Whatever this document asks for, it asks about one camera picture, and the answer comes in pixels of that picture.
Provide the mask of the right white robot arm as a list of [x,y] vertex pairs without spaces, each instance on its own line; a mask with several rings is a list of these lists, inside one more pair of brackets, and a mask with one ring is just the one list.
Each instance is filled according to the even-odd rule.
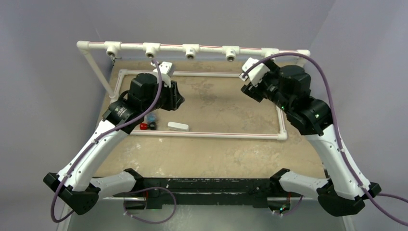
[[359,213],[369,196],[380,193],[379,184],[368,181],[352,159],[344,162],[350,153],[338,144],[330,107],[310,95],[311,76],[304,68],[279,67],[273,60],[261,64],[249,58],[242,71],[248,72],[247,76],[240,74],[245,81],[242,92],[257,102],[267,99],[280,108],[312,145],[328,172],[326,179],[317,179],[282,169],[271,178],[274,195],[290,192],[313,198],[330,215],[342,217]]

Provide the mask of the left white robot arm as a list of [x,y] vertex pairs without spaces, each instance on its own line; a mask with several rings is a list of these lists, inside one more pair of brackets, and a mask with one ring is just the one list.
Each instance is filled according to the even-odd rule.
[[130,88],[108,106],[91,138],[58,173],[48,173],[43,181],[78,215],[89,212],[96,203],[118,193],[137,197],[143,192],[143,183],[136,172],[123,172],[104,178],[94,175],[112,150],[144,121],[154,110],[176,111],[184,103],[178,84],[166,83],[153,74],[141,73],[130,83]]

